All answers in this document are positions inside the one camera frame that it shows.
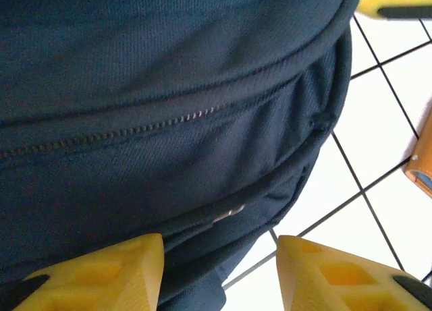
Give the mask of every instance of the backpack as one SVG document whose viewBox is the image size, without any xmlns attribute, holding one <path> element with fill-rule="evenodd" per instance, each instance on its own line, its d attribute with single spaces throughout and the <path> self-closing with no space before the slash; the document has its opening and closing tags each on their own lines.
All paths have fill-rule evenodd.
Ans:
<svg viewBox="0 0 432 311">
<path fill-rule="evenodd" d="M 334 128 L 358 0 L 2 0 L 0 284 L 145 234 L 220 310 Z"/>
</svg>

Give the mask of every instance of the white tile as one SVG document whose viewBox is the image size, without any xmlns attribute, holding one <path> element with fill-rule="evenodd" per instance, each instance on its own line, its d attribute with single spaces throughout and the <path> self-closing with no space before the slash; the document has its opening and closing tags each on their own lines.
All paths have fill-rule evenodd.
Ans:
<svg viewBox="0 0 432 311">
<path fill-rule="evenodd" d="M 380 61 L 429 41 L 418 20 L 374 20 L 361 14 L 356 18 Z"/>
<path fill-rule="evenodd" d="M 357 198 L 304 238 L 398 268 L 363 197 Z"/>
<path fill-rule="evenodd" d="M 298 201 L 281 223 L 277 235 L 298 235 L 359 191 L 333 137 L 319 158 Z"/>
<path fill-rule="evenodd" d="M 432 45 L 384 66 L 402 105 L 420 132 L 432 101 Z"/>
<path fill-rule="evenodd" d="M 237 276 L 241 275 L 243 272 L 247 271 L 250 267 L 254 266 L 257 262 L 264 259 L 272 252 L 276 250 L 276 244 L 269 232 L 264 233 L 249 252 L 245 255 L 242 261 L 237 265 L 237 267 L 232 271 L 229 277 L 223 282 L 223 286 Z"/>
<path fill-rule="evenodd" d="M 351 81 L 335 134 L 363 186 L 403 161 L 414 134 L 381 71 Z"/>
<path fill-rule="evenodd" d="M 225 294 L 227 302 L 222 311 L 284 311 L 276 258 L 227 289 Z"/>
<path fill-rule="evenodd" d="M 352 35 L 352 70 L 351 75 L 362 72 L 377 64 L 372 52 L 367 46 L 365 38 L 360 33 L 354 19 L 351 19 L 351 35 Z"/>
<path fill-rule="evenodd" d="M 432 200 L 402 170 L 367 196 L 405 270 L 422 279 L 432 265 Z"/>
</svg>

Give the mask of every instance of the yellow object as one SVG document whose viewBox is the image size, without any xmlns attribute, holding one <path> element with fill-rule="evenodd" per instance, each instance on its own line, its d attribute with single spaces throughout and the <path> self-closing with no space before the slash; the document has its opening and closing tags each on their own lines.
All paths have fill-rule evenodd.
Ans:
<svg viewBox="0 0 432 311">
<path fill-rule="evenodd" d="M 286 311 L 429 311 L 393 280 L 405 272 L 292 236 L 277 245 Z"/>
<path fill-rule="evenodd" d="M 357 11 L 372 18 L 432 18 L 432 0 L 360 0 Z"/>
<path fill-rule="evenodd" d="M 155 311 L 163 272 L 159 234 L 41 269 L 46 281 L 14 311 Z"/>
</svg>

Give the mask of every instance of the black tip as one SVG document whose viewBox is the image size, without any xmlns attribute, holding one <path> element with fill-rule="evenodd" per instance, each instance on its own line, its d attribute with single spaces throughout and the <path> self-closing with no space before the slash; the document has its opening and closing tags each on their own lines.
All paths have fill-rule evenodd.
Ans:
<svg viewBox="0 0 432 311">
<path fill-rule="evenodd" d="M 382 7 L 378 14 L 387 19 L 432 19 L 432 5 Z"/>
<path fill-rule="evenodd" d="M 403 275 L 394 275 L 393 279 L 426 308 L 432 310 L 432 289 L 429 286 Z"/>
</svg>

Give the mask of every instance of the blue fabric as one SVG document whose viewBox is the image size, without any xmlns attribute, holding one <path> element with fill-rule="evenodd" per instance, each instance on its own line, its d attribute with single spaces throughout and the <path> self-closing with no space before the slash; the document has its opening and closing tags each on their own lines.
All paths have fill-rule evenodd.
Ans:
<svg viewBox="0 0 432 311">
<path fill-rule="evenodd" d="M 159 232 L 159 309 L 220 310 L 340 115 L 358 0 L 2 2 L 0 284 Z"/>
<path fill-rule="evenodd" d="M 421 173 L 419 171 L 415 172 L 415 175 L 429 188 L 432 188 L 432 180 L 425 175 L 424 173 Z"/>
</svg>

